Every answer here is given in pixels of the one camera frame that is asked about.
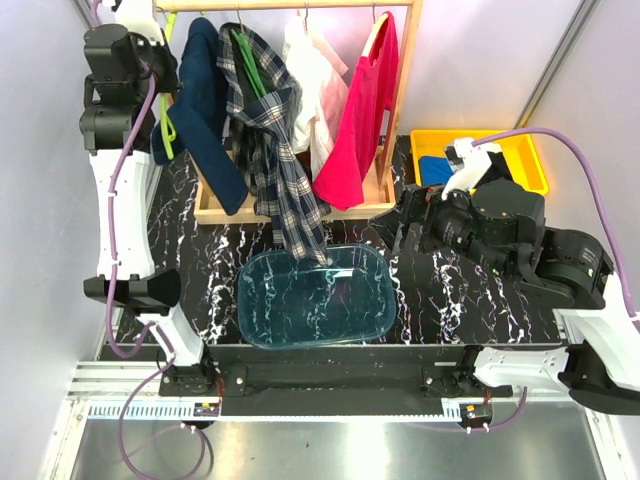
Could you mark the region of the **clear blue plastic basin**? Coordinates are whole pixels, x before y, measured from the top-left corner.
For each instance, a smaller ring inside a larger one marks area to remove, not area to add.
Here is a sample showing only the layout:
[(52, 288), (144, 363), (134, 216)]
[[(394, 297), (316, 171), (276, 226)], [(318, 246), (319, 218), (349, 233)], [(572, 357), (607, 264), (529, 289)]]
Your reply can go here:
[(384, 256), (366, 244), (331, 245), (327, 261), (296, 260), (283, 250), (252, 257), (238, 278), (243, 339), (280, 351), (383, 337), (397, 314)]

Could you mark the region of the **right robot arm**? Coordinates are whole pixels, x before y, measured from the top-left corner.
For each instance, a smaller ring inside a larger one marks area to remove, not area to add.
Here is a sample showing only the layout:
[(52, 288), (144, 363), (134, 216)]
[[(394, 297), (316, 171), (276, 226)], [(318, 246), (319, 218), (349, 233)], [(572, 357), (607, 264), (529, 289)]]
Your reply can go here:
[(468, 346), (453, 374), (460, 393), (542, 388), (600, 413), (638, 415), (639, 332), (617, 305), (621, 275), (595, 237), (547, 226), (543, 196), (506, 179), (474, 192), (410, 184), (372, 223), (393, 254), (419, 224), (416, 251), (450, 248), (482, 272), (515, 282), (583, 336), (580, 344), (546, 351)]

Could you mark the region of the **blue denim skirt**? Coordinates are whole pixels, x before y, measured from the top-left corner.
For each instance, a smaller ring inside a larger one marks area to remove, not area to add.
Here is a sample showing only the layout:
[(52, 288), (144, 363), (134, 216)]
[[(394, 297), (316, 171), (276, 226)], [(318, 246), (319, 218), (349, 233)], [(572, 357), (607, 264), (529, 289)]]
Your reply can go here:
[(224, 212), (234, 215), (248, 188), (224, 147), (229, 85), (217, 66), (218, 40), (208, 19), (191, 22), (178, 70), (181, 89), (167, 115), (176, 131), (173, 152), (190, 154)]

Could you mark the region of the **navy plaid skirt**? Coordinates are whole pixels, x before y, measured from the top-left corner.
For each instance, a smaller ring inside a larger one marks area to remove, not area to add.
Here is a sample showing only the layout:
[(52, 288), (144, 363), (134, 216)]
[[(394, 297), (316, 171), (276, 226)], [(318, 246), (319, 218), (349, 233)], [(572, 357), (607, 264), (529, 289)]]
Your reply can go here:
[[(249, 45), (267, 91), (264, 97), (258, 98), (252, 90), (239, 47), (231, 34), (232, 29), (243, 30), (249, 37)], [(300, 86), (276, 51), (256, 32), (238, 23), (228, 22), (219, 29), (217, 66), (229, 85), (226, 112), (234, 162), (255, 201), (258, 196), (277, 196), (276, 190), (265, 186), (272, 179), (273, 169), (278, 166), (278, 147), (290, 146), (294, 160), (299, 162), (292, 139), (295, 117), (299, 112)], [(299, 164), (310, 181), (305, 168)], [(271, 220), (273, 239), (295, 259), (310, 259), (325, 265), (327, 246), (322, 218), (328, 215), (330, 207), (313, 195), (324, 205), (320, 218), (286, 230)]]

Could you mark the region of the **lime green hanger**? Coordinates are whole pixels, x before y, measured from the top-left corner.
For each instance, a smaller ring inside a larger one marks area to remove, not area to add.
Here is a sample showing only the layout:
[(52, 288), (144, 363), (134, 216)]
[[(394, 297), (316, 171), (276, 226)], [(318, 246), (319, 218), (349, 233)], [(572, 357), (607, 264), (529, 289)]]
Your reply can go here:
[[(173, 29), (176, 23), (177, 13), (171, 12), (167, 17), (166, 22), (166, 41), (170, 42)], [(170, 93), (163, 93), (160, 97), (160, 131), (161, 131), (161, 140), (164, 147), (164, 151), (166, 157), (169, 161), (173, 160), (175, 157), (172, 143), (175, 141), (177, 134), (174, 128), (172, 121), (168, 116), (168, 108), (173, 104), (173, 95)]]

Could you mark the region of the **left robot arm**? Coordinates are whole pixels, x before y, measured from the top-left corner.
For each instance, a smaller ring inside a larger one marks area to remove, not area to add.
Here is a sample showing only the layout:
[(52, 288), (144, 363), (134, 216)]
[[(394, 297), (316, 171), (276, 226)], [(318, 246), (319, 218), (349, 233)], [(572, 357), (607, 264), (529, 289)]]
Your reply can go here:
[(120, 348), (113, 313), (132, 313), (164, 350), (171, 367), (184, 368), (181, 384), (196, 396), (215, 386), (216, 372), (202, 363), (204, 343), (180, 305), (176, 270), (159, 271), (147, 233), (147, 182), (152, 170), (152, 110), (159, 94), (175, 93), (177, 61), (152, 1), (109, 1), (111, 23), (84, 35), (90, 72), (84, 81), (79, 120), (98, 194), (100, 228), (96, 273), (83, 284), (86, 297), (105, 305), (110, 347), (128, 359), (141, 346)]

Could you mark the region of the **dark green hanger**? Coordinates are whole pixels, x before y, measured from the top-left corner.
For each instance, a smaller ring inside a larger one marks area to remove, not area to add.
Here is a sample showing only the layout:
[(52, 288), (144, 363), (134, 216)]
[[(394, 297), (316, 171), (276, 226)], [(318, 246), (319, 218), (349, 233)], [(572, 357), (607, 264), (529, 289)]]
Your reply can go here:
[(243, 68), (254, 94), (258, 98), (264, 97), (267, 94), (267, 91), (262, 82), (256, 61), (249, 45), (249, 37), (243, 30), (238, 31), (237, 29), (232, 29), (231, 34), (239, 47), (243, 61)]

